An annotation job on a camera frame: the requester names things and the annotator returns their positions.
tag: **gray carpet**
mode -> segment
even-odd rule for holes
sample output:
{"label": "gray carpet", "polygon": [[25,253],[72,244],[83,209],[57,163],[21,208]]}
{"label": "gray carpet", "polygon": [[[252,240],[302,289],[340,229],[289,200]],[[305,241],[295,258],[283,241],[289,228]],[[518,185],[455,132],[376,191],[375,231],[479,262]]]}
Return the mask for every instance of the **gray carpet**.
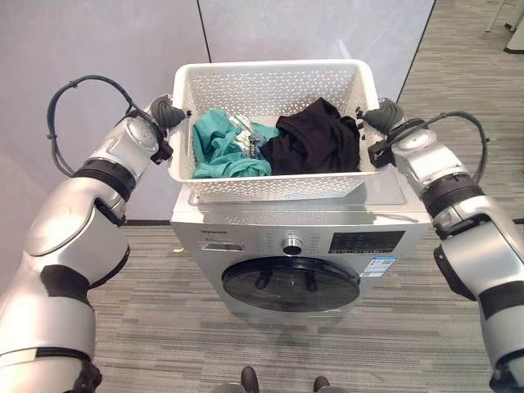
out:
{"label": "gray carpet", "polygon": [[[523,216],[524,57],[502,52],[510,33],[484,27],[497,2],[439,1],[400,99],[409,116],[471,111],[492,142],[482,181]],[[475,129],[434,127],[470,168]],[[308,392],[324,374],[352,392],[487,392],[490,367],[477,305],[449,291],[426,235],[336,326],[246,323],[219,300],[169,227],[126,228],[124,270],[90,293],[97,311],[100,392],[209,392],[255,367],[264,393]]]}

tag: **clothes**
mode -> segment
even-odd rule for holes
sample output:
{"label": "clothes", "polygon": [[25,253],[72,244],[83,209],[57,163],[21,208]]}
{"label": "clothes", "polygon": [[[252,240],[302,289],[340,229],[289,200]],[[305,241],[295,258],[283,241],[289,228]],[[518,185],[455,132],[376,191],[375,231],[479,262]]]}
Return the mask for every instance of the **clothes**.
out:
{"label": "clothes", "polygon": [[242,155],[248,158],[265,159],[260,148],[271,138],[280,134],[275,127],[266,127],[262,124],[251,123],[244,115],[229,116],[229,121],[241,132],[235,137],[235,143],[242,150]]}
{"label": "clothes", "polygon": [[[253,123],[255,132],[278,133],[277,129]],[[207,111],[193,125],[193,152],[198,164],[193,178],[236,178],[271,175],[267,160],[246,158],[234,142],[241,132],[218,109]]]}
{"label": "clothes", "polygon": [[359,130],[323,98],[302,112],[281,116],[280,135],[261,147],[274,175],[359,171]]}

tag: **washing machine door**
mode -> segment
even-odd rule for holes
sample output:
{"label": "washing machine door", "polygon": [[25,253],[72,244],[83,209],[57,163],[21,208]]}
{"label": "washing machine door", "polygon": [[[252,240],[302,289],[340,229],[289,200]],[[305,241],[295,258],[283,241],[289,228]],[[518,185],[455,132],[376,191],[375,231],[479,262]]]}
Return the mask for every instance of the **washing machine door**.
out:
{"label": "washing machine door", "polygon": [[224,290],[235,299],[275,311],[306,313],[337,309],[359,297],[359,275],[325,260],[267,257],[224,271]]}

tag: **teal shirt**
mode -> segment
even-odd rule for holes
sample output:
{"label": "teal shirt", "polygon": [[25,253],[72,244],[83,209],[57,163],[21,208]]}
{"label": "teal shirt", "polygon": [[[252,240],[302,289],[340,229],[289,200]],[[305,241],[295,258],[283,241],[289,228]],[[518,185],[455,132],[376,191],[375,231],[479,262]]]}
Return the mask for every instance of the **teal shirt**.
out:
{"label": "teal shirt", "polygon": [[[278,136],[278,129],[253,124],[254,132],[269,140]],[[207,111],[193,125],[193,152],[198,166],[193,178],[238,178],[271,175],[267,160],[242,157],[234,143],[240,129],[220,109]]]}

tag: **brand logo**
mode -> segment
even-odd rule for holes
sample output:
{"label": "brand logo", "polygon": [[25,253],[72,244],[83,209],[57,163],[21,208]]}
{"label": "brand logo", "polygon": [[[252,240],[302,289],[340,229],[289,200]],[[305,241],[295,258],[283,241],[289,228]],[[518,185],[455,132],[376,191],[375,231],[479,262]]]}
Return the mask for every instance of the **brand logo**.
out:
{"label": "brand logo", "polygon": [[205,229],[201,229],[202,233],[209,233],[211,235],[227,235],[228,231],[206,231]]}

